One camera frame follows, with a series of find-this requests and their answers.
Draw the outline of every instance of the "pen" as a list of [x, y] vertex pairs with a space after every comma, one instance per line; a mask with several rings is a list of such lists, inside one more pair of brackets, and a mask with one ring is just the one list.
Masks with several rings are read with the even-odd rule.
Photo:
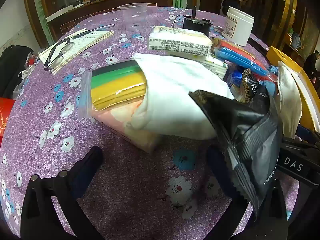
[[114, 27], [114, 26], [116, 26], [114, 23], [110, 24], [110, 25], [106, 25], [106, 26], [101, 26], [101, 27], [95, 28], [93, 30], [88, 30], [88, 31], [85, 31], [83, 33], [79, 33], [79, 34], [77, 34], [75, 36], [72, 36], [70, 38], [74, 40], [74, 39], [80, 38], [80, 37], [82, 37], [82, 36], [84, 36], [84, 35], [86, 35], [88, 33], [91, 33], [91, 32], [94, 32], [94, 31], [98, 31], [98, 30], [101, 30], [101, 29], [111, 28], [111, 27]]

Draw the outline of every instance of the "purple floral tablecloth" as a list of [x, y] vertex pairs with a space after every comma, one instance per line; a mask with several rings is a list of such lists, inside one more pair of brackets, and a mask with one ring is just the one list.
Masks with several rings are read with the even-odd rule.
[[[94, 119], [77, 117], [84, 71], [128, 59], [135, 52], [165, 55], [147, 50], [148, 36], [157, 25], [171, 26], [179, 14], [191, 15], [191, 10], [148, 7], [146, 28], [136, 33], [124, 29], [121, 11], [93, 16], [66, 35], [111, 23], [116, 24], [115, 34], [87, 49], [55, 76], [45, 72], [42, 63], [37, 65], [15, 102], [0, 150], [0, 199], [13, 233], [20, 235], [30, 176], [47, 178], [69, 170], [92, 146], [104, 151], [104, 163], [78, 203], [106, 239], [201, 240], [213, 228], [231, 200], [206, 165], [209, 141], [164, 136], [156, 150], [147, 154]], [[223, 27], [225, 22], [222, 16], [202, 11], [197, 18], [209, 19], [214, 26]], [[176, 27], [182, 21], [178, 19]], [[222, 37], [214, 27], [210, 36]], [[269, 64], [249, 44], [244, 48]], [[290, 212], [299, 183], [284, 175], [281, 182]], [[56, 198], [53, 201], [64, 228], [72, 232]], [[236, 232], [243, 230], [251, 212], [249, 205]]]

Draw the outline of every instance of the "white plastic jar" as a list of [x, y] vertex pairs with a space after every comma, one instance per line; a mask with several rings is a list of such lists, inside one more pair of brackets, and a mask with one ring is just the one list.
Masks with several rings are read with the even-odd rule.
[[245, 46], [252, 31], [253, 22], [254, 17], [251, 15], [230, 7], [222, 35], [237, 45]]

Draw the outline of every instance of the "eyeglasses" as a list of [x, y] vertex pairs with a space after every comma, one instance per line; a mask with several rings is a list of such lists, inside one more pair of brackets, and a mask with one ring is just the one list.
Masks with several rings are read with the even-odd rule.
[[[58, 54], [58, 56], [53, 60], [51, 61], [51, 57], [53, 56], [53, 53], [54, 51], [56, 50], [56, 48], [64, 43], [64, 42], [67, 42], [63, 48], [61, 49], [60, 53]], [[70, 41], [70, 39], [64, 39], [62, 41], [59, 41], [51, 50], [50, 50], [50, 53], [49, 53], [49, 56], [46, 60], [46, 62], [44, 63], [44, 70], [45, 71], [49, 71], [49, 70], [52, 70], [54, 69], [55, 67], [57, 67], [62, 61], [63, 61], [63, 54], [67, 53], [69, 50], [72, 49], [72, 47], [74, 46], [74, 42]]]

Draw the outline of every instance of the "black bag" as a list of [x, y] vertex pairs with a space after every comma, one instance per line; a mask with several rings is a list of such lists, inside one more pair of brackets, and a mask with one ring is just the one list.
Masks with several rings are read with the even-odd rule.
[[202, 90], [189, 95], [215, 128], [230, 180], [257, 215], [275, 173], [282, 139], [273, 98], [262, 85], [248, 105]]
[[27, 57], [33, 52], [29, 47], [11, 45], [0, 57], [0, 97], [12, 98], [12, 92], [22, 81], [18, 74], [24, 70]]

